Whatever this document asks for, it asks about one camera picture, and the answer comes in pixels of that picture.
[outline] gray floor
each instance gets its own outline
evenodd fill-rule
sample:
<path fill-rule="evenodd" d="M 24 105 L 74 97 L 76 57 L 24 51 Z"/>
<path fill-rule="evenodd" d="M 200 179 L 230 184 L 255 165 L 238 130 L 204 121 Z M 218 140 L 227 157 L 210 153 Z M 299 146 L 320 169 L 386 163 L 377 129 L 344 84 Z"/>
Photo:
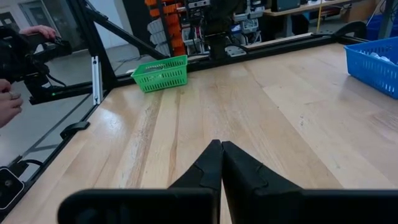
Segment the gray floor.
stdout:
<path fill-rule="evenodd" d="M 338 19 L 329 19 L 322 22 L 321 31 L 334 31 L 342 25 Z M 310 32 L 315 31 L 316 23 L 312 23 Z M 136 48 L 130 45 L 108 49 L 107 54 L 117 75 L 154 60 L 151 57 L 137 57 Z M 48 66 L 51 74 L 67 85 L 91 81 L 91 56 L 86 50 L 57 58 Z M 18 155 L 24 155 L 26 159 L 46 160 L 61 143 L 60 132 L 69 124 L 78 122 L 93 104 L 90 95 L 32 106 L 23 83 L 14 83 L 12 87 L 22 93 L 25 103 L 23 112 L 0 129 L 0 166 L 6 166 Z M 21 179 L 28 179 L 36 169 L 36 166 L 30 166 Z"/>

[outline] blue basket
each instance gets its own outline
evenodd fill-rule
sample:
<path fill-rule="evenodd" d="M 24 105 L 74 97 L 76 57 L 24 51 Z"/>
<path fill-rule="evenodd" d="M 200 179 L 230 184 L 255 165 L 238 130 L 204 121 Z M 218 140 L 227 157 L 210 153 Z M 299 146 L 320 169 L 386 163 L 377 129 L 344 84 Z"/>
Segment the blue basket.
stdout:
<path fill-rule="evenodd" d="M 398 66 L 370 56 L 372 52 L 398 62 L 398 37 L 345 47 L 348 73 L 375 89 L 398 99 Z"/>

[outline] black clamp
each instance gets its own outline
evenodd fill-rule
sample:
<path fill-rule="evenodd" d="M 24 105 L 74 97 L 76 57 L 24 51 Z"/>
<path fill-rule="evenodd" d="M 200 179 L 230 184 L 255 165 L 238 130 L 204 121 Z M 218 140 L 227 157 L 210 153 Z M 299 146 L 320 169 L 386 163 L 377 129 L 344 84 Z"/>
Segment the black clamp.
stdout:
<path fill-rule="evenodd" d="M 333 36 L 342 37 L 349 33 L 354 33 L 354 37 L 365 39 L 366 38 L 366 24 L 362 21 L 350 22 L 338 29 Z"/>
<path fill-rule="evenodd" d="M 65 139 L 68 136 L 76 134 L 78 131 L 86 130 L 89 126 L 90 122 L 88 121 L 80 121 L 75 124 L 71 124 L 61 132 L 61 138 Z"/>

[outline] green basket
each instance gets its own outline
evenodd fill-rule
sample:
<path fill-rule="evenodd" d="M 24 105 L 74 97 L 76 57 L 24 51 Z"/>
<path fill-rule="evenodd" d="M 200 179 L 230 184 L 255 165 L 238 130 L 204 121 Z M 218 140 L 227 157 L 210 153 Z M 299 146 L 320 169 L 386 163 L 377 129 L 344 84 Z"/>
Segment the green basket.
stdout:
<path fill-rule="evenodd" d="M 131 75 L 144 93 L 187 84 L 186 55 L 138 66 Z"/>

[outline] wooden tabletop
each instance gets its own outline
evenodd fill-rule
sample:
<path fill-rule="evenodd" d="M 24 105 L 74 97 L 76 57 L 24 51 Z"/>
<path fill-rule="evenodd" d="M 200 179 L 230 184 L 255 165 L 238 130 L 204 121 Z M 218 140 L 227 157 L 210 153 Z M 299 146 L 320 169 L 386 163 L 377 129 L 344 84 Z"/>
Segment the wooden tabletop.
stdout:
<path fill-rule="evenodd" d="M 332 6 L 336 4 L 343 4 L 343 3 L 349 3 L 352 0 L 332 0 L 332 1 L 326 1 L 322 0 L 322 7 L 325 6 Z M 298 13 L 298 12 L 305 12 L 305 11 L 311 11 L 314 9 L 319 9 L 321 5 L 321 0 L 317 1 L 308 1 L 307 4 L 302 4 L 300 7 L 295 8 L 295 9 L 290 9 L 286 11 L 280 11 L 280 12 L 272 12 L 271 9 L 265 10 L 264 14 L 267 16 L 283 16 L 283 15 L 288 15 L 288 14 L 293 14 L 293 13 Z"/>
<path fill-rule="evenodd" d="M 398 185 L 398 104 L 349 77 L 326 45 L 189 74 L 188 85 L 113 90 L 4 223 L 56 223 L 70 194 L 166 188 L 212 139 L 311 189 Z M 230 223 L 225 196 L 222 223 Z"/>

